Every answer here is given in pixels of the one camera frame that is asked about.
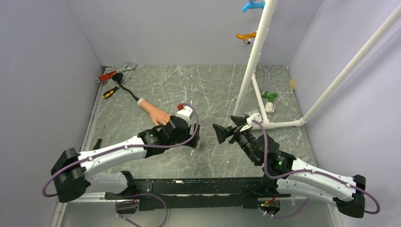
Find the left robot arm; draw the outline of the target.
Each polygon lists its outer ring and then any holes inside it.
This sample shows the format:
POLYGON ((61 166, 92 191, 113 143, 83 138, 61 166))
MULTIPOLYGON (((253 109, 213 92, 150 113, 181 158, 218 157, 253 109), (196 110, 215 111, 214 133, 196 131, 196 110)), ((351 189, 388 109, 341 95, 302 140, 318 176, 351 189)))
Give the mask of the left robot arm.
POLYGON ((86 193, 111 192, 131 198, 136 192, 134 178, 129 171, 107 174, 104 171, 128 161, 163 154, 164 151, 198 145, 200 125, 190 126, 184 119, 174 117, 167 125, 155 126, 138 135, 104 148, 76 152, 74 148, 62 152, 51 169, 59 202, 66 203, 86 193))

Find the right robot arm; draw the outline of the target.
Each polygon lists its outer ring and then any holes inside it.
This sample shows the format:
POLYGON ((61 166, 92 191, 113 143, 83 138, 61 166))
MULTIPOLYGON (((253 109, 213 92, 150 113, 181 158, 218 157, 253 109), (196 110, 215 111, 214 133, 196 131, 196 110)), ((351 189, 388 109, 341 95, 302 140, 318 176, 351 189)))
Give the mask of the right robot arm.
POLYGON ((262 166, 263 179, 256 189, 248 189, 259 197, 290 194, 319 200, 337 207, 338 211, 353 218, 365 214, 362 191, 366 179, 337 175, 310 165, 300 158, 280 150, 280 145, 268 134, 256 138, 251 128, 255 118, 232 116, 236 126, 212 125, 218 142, 226 140, 238 144, 255 166, 262 166))

